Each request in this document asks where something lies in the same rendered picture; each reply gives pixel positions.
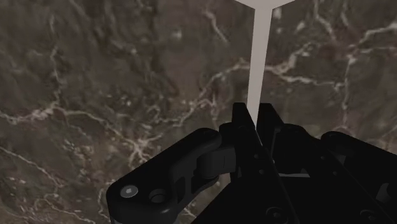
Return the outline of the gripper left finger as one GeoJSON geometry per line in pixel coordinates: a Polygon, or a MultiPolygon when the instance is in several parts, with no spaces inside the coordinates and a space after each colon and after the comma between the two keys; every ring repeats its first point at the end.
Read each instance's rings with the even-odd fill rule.
{"type": "Polygon", "coordinates": [[[273,106],[260,104],[252,121],[244,103],[218,130],[200,128],[110,185],[111,224],[177,224],[178,216],[222,174],[231,182],[192,224],[274,224],[269,176],[273,160],[263,131],[273,106]]]}

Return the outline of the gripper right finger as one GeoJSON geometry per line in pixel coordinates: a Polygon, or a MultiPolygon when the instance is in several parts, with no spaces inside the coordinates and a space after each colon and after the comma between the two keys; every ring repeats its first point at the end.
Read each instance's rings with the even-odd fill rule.
{"type": "Polygon", "coordinates": [[[397,224],[397,155],[337,131],[313,137],[269,103],[256,129],[301,224],[397,224]]]}

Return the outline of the pale grey utensil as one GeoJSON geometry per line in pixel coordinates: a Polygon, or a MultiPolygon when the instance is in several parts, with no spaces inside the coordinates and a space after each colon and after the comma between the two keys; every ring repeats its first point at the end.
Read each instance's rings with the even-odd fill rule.
{"type": "Polygon", "coordinates": [[[247,109],[257,125],[273,9],[294,0],[236,0],[254,9],[247,109]]]}

